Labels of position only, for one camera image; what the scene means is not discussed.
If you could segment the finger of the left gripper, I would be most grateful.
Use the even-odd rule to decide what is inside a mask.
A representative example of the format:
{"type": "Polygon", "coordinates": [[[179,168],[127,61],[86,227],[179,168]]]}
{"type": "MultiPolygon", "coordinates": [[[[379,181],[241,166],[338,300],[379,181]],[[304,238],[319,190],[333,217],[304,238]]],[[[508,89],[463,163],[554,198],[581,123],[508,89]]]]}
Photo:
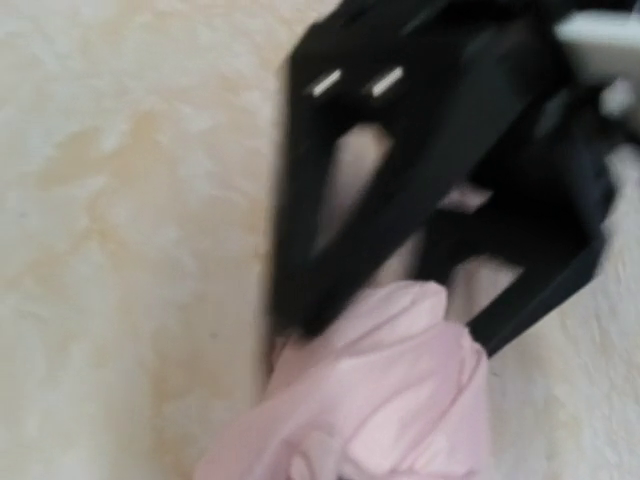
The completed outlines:
{"type": "Polygon", "coordinates": [[[286,63],[269,317],[315,336],[547,92],[518,1],[343,1],[286,63]]]}
{"type": "Polygon", "coordinates": [[[465,261],[489,257],[520,275],[467,327],[493,356],[589,284],[615,200],[605,157],[612,132],[598,87],[564,89],[476,168],[491,193],[471,213],[438,210],[426,225],[415,276],[447,284],[465,261]]]}

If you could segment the pink folding umbrella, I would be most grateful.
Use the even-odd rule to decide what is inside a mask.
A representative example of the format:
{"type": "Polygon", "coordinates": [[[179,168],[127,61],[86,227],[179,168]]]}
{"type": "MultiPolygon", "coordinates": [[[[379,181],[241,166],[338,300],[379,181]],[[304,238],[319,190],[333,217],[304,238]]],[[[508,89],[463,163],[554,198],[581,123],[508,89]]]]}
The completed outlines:
{"type": "Polygon", "coordinates": [[[488,358],[409,278],[411,237],[318,338],[280,338],[261,400],[221,431],[199,479],[482,479],[488,358]]]}

